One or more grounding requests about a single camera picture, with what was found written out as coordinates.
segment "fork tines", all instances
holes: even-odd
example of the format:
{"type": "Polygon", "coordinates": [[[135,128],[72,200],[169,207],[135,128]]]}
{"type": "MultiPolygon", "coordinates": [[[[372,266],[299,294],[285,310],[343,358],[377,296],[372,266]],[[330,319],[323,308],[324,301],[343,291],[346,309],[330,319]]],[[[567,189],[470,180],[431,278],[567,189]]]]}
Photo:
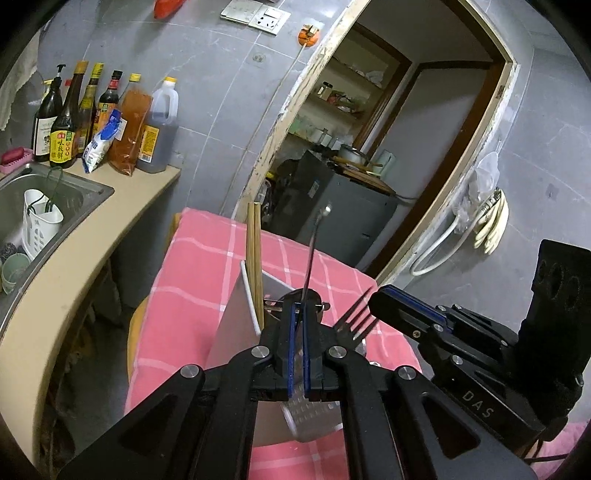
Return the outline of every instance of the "fork tines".
{"type": "Polygon", "coordinates": [[[365,304],[358,312],[355,314],[354,317],[351,318],[351,315],[355,312],[355,310],[359,307],[359,305],[364,301],[365,296],[369,293],[371,288],[368,288],[363,292],[363,294],[351,305],[351,308],[347,310],[343,316],[338,320],[337,323],[333,326],[333,328],[337,332],[341,332],[343,329],[348,329],[351,332],[353,338],[353,346],[357,346],[361,343],[361,341],[367,337],[367,335],[374,329],[377,325],[379,320],[374,318],[372,320],[371,313],[368,311],[368,306],[365,304]]]}

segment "pink tablecloth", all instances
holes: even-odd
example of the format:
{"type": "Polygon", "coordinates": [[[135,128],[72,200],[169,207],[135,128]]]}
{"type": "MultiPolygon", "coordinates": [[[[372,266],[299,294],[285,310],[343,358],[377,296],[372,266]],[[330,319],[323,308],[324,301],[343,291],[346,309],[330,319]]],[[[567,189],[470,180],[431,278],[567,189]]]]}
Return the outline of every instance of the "pink tablecloth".
{"type": "MultiPolygon", "coordinates": [[[[246,226],[207,212],[185,209],[152,287],[139,337],[125,411],[152,393],[186,364],[204,365],[217,325],[244,260],[246,226]]],[[[294,288],[304,283],[307,247],[271,233],[261,234],[263,269],[294,288]]],[[[317,254],[310,288],[332,308],[333,325],[375,281],[328,255],[317,254]]],[[[370,361],[394,369],[419,369],[413,350],[398,331],[378,323],[367,338],[370,361]]],[[[343,433],[315,442],[287,442],[253,449],[251,480],[346,480],[343,433]]]]}

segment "door frame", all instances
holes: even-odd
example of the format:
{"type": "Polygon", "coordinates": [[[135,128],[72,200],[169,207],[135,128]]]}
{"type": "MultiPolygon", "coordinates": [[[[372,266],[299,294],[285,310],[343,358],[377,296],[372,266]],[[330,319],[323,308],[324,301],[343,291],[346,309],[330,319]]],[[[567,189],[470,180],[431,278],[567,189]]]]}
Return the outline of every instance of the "door frame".
{"type": "Polygon", "coordinates": [[[428,212],[429,207],[439,195],[439,192],[448,182],[448,179],[458,165],[464,150],[467,148],[470,140],[476,132],[490,99],[493,98],[497,92],[497,84],[501,77],[503,65],[503,63],[493,63],[489,61],[432,61],[418,65],[417,70],[408,82],[402,95],[398,99],[398,102],[396,102],[392,112],[384,123],[384,126],[380,129],[372,145],[369,147],[369,158],[377,152],[379,146],[392,128],[398,114],[401,112],[401,109],[404,107],[404,104],[408,99],[408,95],[423,71],[441,69],[478,69],[487,70],[487,72],[482,87],[476,95],[472,107],[470,107],[470,111],[466,115],[462,127],[452,142],[451,147],[448,149],[437,170],[431,177],[431,180],[429,180],[429,183],[419,195],[418,200],[413,204],[413,207],[410,209],[402,223],[364,270],[365,274],[373,278],[379,276],[380,272],[386,268],[390,260],[402,247],[405,240],[421,222],[421,219],[428,212]]]}
{"type": "Polygon", "coordinates": [[[373,110],[371,111],[371,114],[368,116],[361,130],[359,130],[359,133],[356,135],[355,140],[353,140],[352,146],[354,148],[358,148],[359,150],[361,150],[363,148],[363,145],[371,135],[371,132],[374,131],[374,128],[377,126],[380,118],[386,110],[386,107],[390,103],[390,100],[396,93],[396,90],[400,86],[400,83],[402,82],[404,76],[407,74],[408,70],[410,69],[413,63],[397,48],[390,45],[382,37],[376,35],[367,27],[364,27],[359,23],[354,23],[351,27],[351,30],[355,30],[357,33],[363,35],[365,38],[373,42],[382,50],[389,53],[393,58],[395,58],[399,62],[398,68],[396,68],[394,75],[392,75],[392,79],[388,82],[386,88],[384,88],[384,91],[382,92],[382,95],[380,96],[373,110]]]}
{"type": "MultiPolygon", "coordinates": [[[[370,0],[352,0],[351,3],[341,13],[338,20],[327,33],[323,41],[316,48],[310,61],[297,79],[290,94],[287,96],[281,113],[278,115],[267,141],[263,146],[259,157],[257,158],[248,182],[236,204],[232,218],[244,222],[246,220],[246,208],[249,202],[253,201],[265,176],[271,167],[275,153],[279,150],[287,131],[292,124],[297,112],[308,97],[312,88],[316,85],[317,79],[322,70],[340,45],[341,41],[357,21],[361,12],[365,9],[370,0]]],[[[385,267],[376,274],[376,280],[379,283],[388,278],[396,269],[397,265],[404,259],[405,254],[412,245],[419,239],[420,235],[432,223],[439,211],[446,205],[447,198],[452,190],[458,185],[463,174],[474,163],[478,151],[485,142],[485,134],[490,133],[500,120],[500,115],[496,115],[500,105],[505,106],[508,97],[512,93],[512,87],[515,80],[515,70],[518,64],[509,51],[503,39],[496,32],[495,27],[486,18],[483,12],[472,4],[471,0],[440,0],[454,12],[460,20],[468,27],[470,32],[481,43],[493,63],[498,64],[497,68],[502,67],[501,74],[495,85],[494,92],[488,101],[482,99],[482,105],[485,105],[482,117],[478,122],[475,131],[467,139],[467,145],[457,160],[455,168],[450,172],[449,178],[436,195],[427,211],[420,219],[418,224],[412,229],[406,240],[394,252],[391,259],[385,264],[385,267]]]]}

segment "beige countertop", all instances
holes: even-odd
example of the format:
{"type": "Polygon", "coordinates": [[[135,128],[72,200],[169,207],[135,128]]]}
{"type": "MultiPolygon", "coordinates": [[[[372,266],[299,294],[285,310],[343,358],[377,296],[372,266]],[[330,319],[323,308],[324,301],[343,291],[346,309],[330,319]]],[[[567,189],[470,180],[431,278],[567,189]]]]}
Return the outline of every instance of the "beige countertop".
{"type": "Polygon", "coordinates": [[[127,177],[102,165],[86,175],[80,161],[67,172],[111,186],[115,192],[47,260],[0,342],[0,412],[34,463],[50,375],[78,305],[124,235],[180,174],[168,167],[157,174],[136,170],[127,177]]]}

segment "stainless steel sink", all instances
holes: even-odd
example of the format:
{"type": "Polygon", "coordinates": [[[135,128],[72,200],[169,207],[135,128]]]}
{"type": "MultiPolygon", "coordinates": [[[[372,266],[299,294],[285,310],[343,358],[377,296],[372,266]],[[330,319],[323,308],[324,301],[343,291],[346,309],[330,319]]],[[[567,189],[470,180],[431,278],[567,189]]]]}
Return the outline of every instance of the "stainless steel sink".
{"type": "Polygon", "coordinates": [[[0,287],[0,339],[19,300],[43,264],[82,220],[114,193],[107,185],[66,171],[58,184],[58,172],[53,171],[48,179],[49,170],[47,165],[29,163],[0,180],[0,249],[8,241],[20,244],[26,190],[37,189],[50,196],[55,189],[54,204],[64,216],[58,233],[31,262],[12,293],[6,295],[0,287]]]}

